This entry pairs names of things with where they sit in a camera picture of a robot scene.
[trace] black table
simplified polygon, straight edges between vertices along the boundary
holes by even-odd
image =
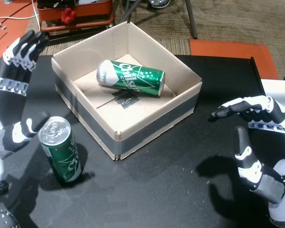
[[[22,228],[271,226],[266,204],[242,185],[233,159],[234,128],[247,124],[237,116],[207,121],[230,99],[263,94],[253,61],[178,58],[203,78],[196,110],[122,161],[112,161],[56,93],[51,57],[39,58],[24,115],[47,110],[66,118],[84,172],[77,182],[60,185],[37,137],[10,156],[5,204]]]

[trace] floor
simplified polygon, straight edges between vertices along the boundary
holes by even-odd
[[[285,76],[285,0],[191,0],[198,30],[204,40],[237,41],[269,47],[279,77]],[[114,0],[115,20],[124,14],[124,2]],[[171,0],[164,9],[151,9],[143,1],[132,22],[155,38],[173,54],[190,54],[189,19],[184,0]],[[37,31],[36,20],[28,29]],[[48,47],[54,54],[76,43]]]

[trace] open cardboard box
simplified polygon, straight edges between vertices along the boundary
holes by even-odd
[[[105,59],[164,70],[160,97],[100,86]],[[134,24],[122,23],[52,58],[56,90],[112,159],[123,159],[193,113],[201,78]]]

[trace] black marking on box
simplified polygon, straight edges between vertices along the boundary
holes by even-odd
[[[115,98],[115,101],[121,105],[124,109],[135,104],[139,101],[139,98],[131,90],[119,90],[112,94]]]

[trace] lying can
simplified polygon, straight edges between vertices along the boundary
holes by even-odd
[[[70,123],[59,116],[50,117],[38,138],[58,181],[74,181],[82,168]]]
[[[162,70],[105,60],[97,69],[99,84],[160,96],[165,81]]]

